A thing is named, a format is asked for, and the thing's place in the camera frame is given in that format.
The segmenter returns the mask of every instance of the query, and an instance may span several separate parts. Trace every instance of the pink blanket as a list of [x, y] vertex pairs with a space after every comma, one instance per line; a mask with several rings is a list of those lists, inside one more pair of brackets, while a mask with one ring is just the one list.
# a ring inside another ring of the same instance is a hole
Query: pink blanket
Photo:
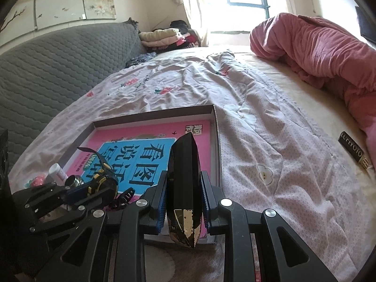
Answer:
[[259, 57], [287, 63], [300, 78], [343, 99], [376, 165], [376, 50], [323, 18], [281, 13], [250, 34]]

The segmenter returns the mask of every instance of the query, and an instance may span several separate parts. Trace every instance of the bed sheet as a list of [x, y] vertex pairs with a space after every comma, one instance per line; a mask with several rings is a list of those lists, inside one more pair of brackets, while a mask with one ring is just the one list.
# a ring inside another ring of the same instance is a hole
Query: bed sheet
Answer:
[[[276, 209], [339, 281], [351, 281], [375, 245], [367, 236], [375, 216], [350, 164], [272, 77], [219, 51], [161, 54], [109, 76], [55, 117], [21, 155], [9, 175], [12, 191], [48, 170], [92, 121], [214, 104], [225, 196], [254, 211]], [[214, 251], [166, 248], [175, 268], [171, 281], [213, 281], [223, 271], [222, 244], [223, 238]]]
[[[271, 78], [287, 95], [295, 101], [303, 111], [307, 113], [315, 122], [328, 134], [333, 141], [338, 141], [341, 132], [346, 131], [357, 144], [365, 151], [365, 155], [369, 158], [367, 146], [365, 144], [366, 135], [361, 131], [354, 118], [347, 111], [345, 103], [336, 98], [325, 90], [316, 89], [309, 84], [303, 82], [298, 75], [293, 72], [289, 66], [272, 62], [257, 57], [248, 46], [241, 45], [218, 45], [206, 48], [186, 49], [179, 51], [160, 54], [156, 59], [165, 59], [170, 57], [205, 57], [209, 54], [222, 52], [226, 49], [231, 50], [235, 54], [235, 58], [248, 65], [256, 67], [262, 73]], [[352, 171], [356, 175], [360, 187], [368, 199], [371, 209], [373, 221], [371, 224], [370, 235], [376, 234], [376, 173], [374, 167], [365, 171], [354, 158], [343, 148], [339, 142], [337, 146], [341, 154], [346, 158], [351, 166]]]

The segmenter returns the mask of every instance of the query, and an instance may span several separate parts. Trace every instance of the black crystal point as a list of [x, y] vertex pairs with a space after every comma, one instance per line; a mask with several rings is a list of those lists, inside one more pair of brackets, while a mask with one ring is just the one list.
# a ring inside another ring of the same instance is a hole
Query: black crystal point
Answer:
[[166, 210], [171, 239], [194, 248], [200, 237], [200, 160], [191, 132], [172, 145], [168, 160]]

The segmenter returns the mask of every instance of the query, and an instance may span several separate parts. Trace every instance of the cartoon cloud print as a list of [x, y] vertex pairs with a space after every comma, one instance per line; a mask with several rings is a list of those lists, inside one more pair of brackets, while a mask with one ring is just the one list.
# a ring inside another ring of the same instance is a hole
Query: cartoon cloud print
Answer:
[[264, 182], [265, 185], [269, 185], [273, 181], [273, 172], [270, 168], [267, 168], [261, 164], [257, 165], [257, 169], [259, 171], [259, 177]]

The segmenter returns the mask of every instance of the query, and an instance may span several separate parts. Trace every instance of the gray sofa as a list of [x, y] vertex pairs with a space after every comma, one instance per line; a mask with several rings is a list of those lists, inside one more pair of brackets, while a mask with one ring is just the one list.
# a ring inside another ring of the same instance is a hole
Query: gray sofa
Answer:
[[60, 111], [145, 53], [137, 22], [51, 32], [0, 55], [0, 133], [11, 167]]

